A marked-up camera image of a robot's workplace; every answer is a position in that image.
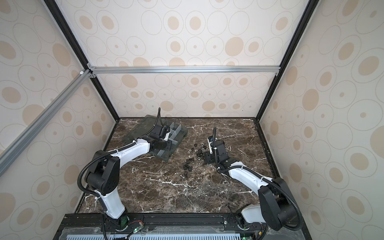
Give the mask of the clear compartment organizer box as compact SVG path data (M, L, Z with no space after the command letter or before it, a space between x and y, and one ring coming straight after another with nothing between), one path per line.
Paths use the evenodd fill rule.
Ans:
M188 129L170 120L156 120L147 115L124 138L124 143L142 138L151 144L149 154L168 162L183 139Z

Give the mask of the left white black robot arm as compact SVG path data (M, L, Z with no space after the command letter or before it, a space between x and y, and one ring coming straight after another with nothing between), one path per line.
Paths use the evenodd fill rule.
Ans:
M94 158L80 171L78 188L93 195L100 202L112 226L122 231L129 225L127 208L123 205L117 187L120 169L135 158L153 151L169 151L173 141L145 137L110 152L98 151Z

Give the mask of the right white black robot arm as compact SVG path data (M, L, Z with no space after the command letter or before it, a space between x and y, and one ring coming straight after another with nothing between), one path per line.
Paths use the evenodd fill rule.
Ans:
M240 229L246 230L254 223L266 224L275 231L282 228L291 231L302 229L303 214L282 178L266 177L230 157L225 143L214 140L212 136L208 138L205 161L214 164L219 174L239 181L258 196L258 204L237 210L235 218Z

